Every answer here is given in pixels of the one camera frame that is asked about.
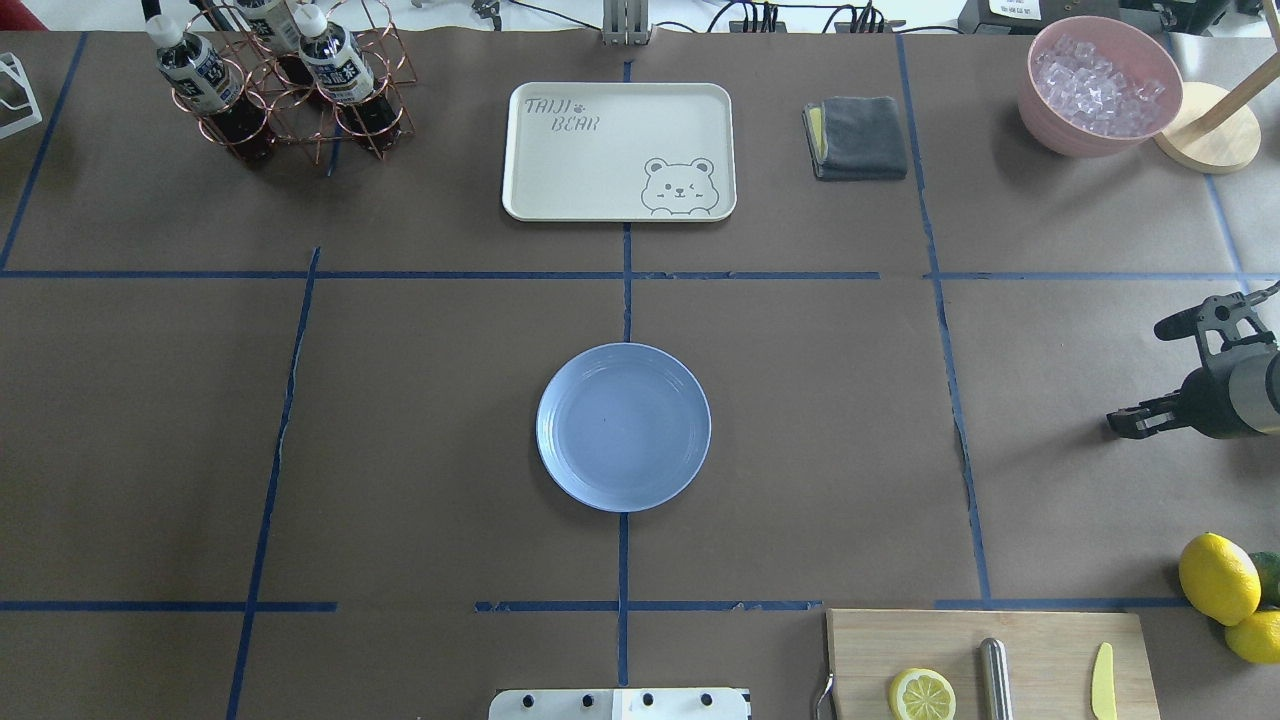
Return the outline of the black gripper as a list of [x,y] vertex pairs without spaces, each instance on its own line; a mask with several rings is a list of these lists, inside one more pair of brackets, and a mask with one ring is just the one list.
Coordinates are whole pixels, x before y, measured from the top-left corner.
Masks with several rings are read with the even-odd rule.
[[1254,310],[1276,293],[1274,283],[1249,293],[1208,296],[1158,322],[1155,334],[1161,341],[1196,338],[1201,368],[1184,379],[1178,395],[1108,413],[1111,432],[1146,439],[1184,425],[1215,439],[1276,436],[1277,341]]

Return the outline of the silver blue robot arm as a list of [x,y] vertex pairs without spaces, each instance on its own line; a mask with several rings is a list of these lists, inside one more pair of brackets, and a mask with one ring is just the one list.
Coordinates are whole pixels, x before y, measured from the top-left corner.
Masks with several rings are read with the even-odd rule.
[[1208,296],[1155,324],[1161,341],[1193,337],[1201,368],[1181,387],[1158,398],[1106,415],[1123,438],[1193,428],[1215,439],[1276,436],[1279,430],[1277,340],[1254,306],[1277,293],[1277,284],[1249,293]]

